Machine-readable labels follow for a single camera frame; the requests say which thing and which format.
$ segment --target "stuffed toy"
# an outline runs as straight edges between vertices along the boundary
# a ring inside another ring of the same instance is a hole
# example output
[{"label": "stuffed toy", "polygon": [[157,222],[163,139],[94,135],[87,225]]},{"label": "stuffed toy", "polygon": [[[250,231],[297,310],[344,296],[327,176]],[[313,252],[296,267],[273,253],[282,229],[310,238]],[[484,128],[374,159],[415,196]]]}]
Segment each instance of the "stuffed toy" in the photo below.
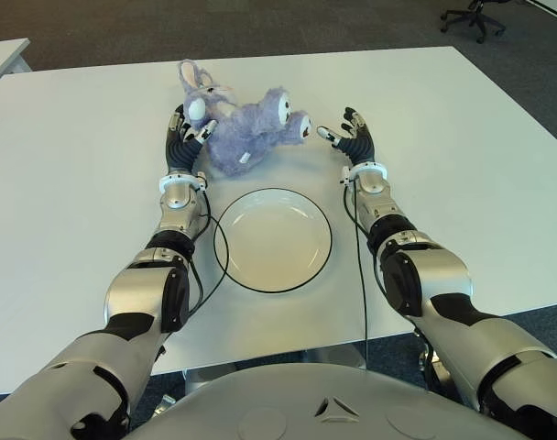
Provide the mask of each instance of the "stuffed toy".
[{"label": "stuffed toy", "polygon": [[277,145],[298,145],[311,133],[305,112],[293,112],[282,87],[267,91],[257,104],[238,105],[231,88],[215,82],[192,60],[179,64],[185,89],[183,113],[195,130],[218,122],[206,143],[212,164],[226,175],[244,173]]}]

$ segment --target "office chair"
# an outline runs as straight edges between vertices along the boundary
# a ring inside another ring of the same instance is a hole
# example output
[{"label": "office chair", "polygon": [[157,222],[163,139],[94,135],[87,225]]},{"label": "office chair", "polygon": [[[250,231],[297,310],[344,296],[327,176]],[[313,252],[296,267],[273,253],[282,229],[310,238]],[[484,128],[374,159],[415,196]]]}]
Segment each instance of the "office chair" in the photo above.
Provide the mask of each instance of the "office chair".
[{"label": "office chair", "polygon": [[[476,40],[476,42],[478,42],[479,44],[484,43],[484,40],[486,39],[485,23],[496,26],[498,30],[495,32],[495,35],[499,37],[505,32],[506,27],[502,23],[497,22],[494,18],[490,18],[489,16],[485,16],[484,14],[482,14],[482,9],[484,8],[484,3],[506,3],[509,1],[510,0],[472,0],[470,5],[468,6],[468,9],[465,11],[455,11],[449,9],[442,14],[442,20],[445,21],[445,23],[443,23],[440,31],[445,33],[447,32],[447,29],[450,25],[459,23],[461,21],[469,21],[470,27],[476,23],[482,31],[482,36]],[[446,21],[447,16],[449,15],[458,17],[453,18],[450,21]]]}]

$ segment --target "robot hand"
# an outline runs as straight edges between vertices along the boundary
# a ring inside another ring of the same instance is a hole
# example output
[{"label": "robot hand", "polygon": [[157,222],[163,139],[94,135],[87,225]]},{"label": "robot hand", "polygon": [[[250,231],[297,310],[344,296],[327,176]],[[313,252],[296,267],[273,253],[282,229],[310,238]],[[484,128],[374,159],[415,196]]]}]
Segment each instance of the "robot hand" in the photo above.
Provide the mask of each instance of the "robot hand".
[{"label": "robot hand", "polygon": [[364,118],[353,108],[346,107],[344,119],[352,124],[342,124],[351,137],[341,137],[326,126],[318,126],[317,134],[332,142],[332,147],[342,151],[354,166],[362,162],[374,162],[374,142]]},{"label": "robot hand", "polygon": [[197,136],[188,135],[191,126],[185,122],[183,105],[179,105],[170,117],[167,130],[166,157],[169,172],[182,171],[192,174],[193,164],[215,127],[217,127],[217,121],[211,120],[205,124]]}]

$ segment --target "plush toy ear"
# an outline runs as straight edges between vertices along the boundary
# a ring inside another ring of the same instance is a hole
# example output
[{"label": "plush toy ear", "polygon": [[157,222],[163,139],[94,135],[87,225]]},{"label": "plush toy ear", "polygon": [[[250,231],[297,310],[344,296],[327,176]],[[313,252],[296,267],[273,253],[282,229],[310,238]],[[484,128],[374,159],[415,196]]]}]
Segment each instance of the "plush toy ear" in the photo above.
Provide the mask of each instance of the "plush toy ear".
[{"label": "plush toy ear", "polygon": [[179,63],[179,78],[185,88],[185,92],[192,92],[199,88],[197,72],[198,69],[195,61],[183,60]]},{"label": "plush toy ear", "polygon": [[212,75],[209,74],[205,69],[199,70],[199,82],[201,87],[207,87],[213,84]]}]

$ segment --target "plate rim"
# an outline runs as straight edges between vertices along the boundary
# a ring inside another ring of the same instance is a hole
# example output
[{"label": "plate rim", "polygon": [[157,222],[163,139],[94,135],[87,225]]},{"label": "plate rim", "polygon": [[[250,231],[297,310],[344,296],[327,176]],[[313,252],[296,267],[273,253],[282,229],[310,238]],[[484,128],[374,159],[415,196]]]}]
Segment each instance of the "plate rim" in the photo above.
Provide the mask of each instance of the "plate rim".
[{"label": "plate rim", "polygon": [[[329,232],[330,235],[330,248],[327,251],[327,255],[325,256],[325,261],[323,262],[323,264],[317,269],[317,271],[313,274],[312,277],[310,277],[308,280],[297,284],[296,286],[293,287],[289,287],[288,289],[282,289],[280,291],[265,291],[265,290],[261,290],[261,289],[256,289],[254,287],[249,287],[246,286],[245,284],[241,283],[238,280],[235,280],[234,277],[232,277],[232,275],[230,275],[230,271],[228,270],[225,273],[225,276],[227,276],[230,280],[232,280],[233,282],[235,282],[236,284],[244,287],[245,289],[248,289],[250,291],[254,291],[254,292],[259,292],[259,293],[286,293],[286,292],[291,292],[294,291],[296,289],[298,289],[299,287],[304,286],[305,284],[311,282],[315,277],[317,277],[317,275],[319,275],[323,268],[325,267],[325,265],[327,264],[327,261],[330,259],[330,256],[332,255],[332,247],[333,247],[333,232],[332,232],[332,225],[330,224],[329,219],[327,218],[327,215],[325,215],[325,212],[323,211],[322,208],[319,207],[319,205],[314,202],[312,199],[310,199],[309,197],[307,197],[305,194],[301,194],[300,192],[294,191],[294,190],[289,190],[287,188],[278,188],[278,187],[267,187],[267,188],[258,188],[256,190],[252,190],[249,192],[245,192],[244,194],[240,195],[238,198],[234,199],[232,202],[230,202],[224,209],[224,211],[222,212],[222,214],[219,217],[219,223],[222,223],[222,218],[224,218],[225,213],[227,212],[228,209],[230,209],[230,207],[235,204],[238,200],[246,197],[249,194],[252,193],[258,193],[260,191],[267,191],[267,190],[281,190],[281,191],[286,191],[289,193],[295,193],[297,195],[300,195],[301,197],[303,197],[304,199],[308,200],[309,202],[311,202],[318,210],[320,213],[322,213],[323,218],[325,219],[325,223],[327,223],[327,230]],[[215,239],[217,237],[217,231],[219,230],[220,226],[219,223],[215,225],[215,229],[213,231],[213,254],[215,255],[215,260],[217,261],[217,264],[219,265],[219,267],[222,269],[222,272],[224,271],[224,265],[222,265],[222,262],[220,261],[218,255],[217,255],[217,248],[215,246]]]}]

